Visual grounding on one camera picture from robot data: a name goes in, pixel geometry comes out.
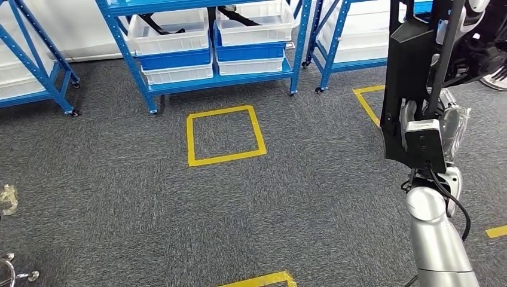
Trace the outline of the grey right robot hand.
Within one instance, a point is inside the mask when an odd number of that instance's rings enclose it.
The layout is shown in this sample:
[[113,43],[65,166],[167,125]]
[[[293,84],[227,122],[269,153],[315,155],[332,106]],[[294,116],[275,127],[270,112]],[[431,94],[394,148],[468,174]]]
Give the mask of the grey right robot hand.
[[[417,104],[413,100],[406,100],[401,108],[401,131],[404,133],[410,121],[414,121]],[[467,127],[471,109],[457,104],[451,91],[442,88],[437,106],[444,158],[447,162],[454,161],[462,137]]]

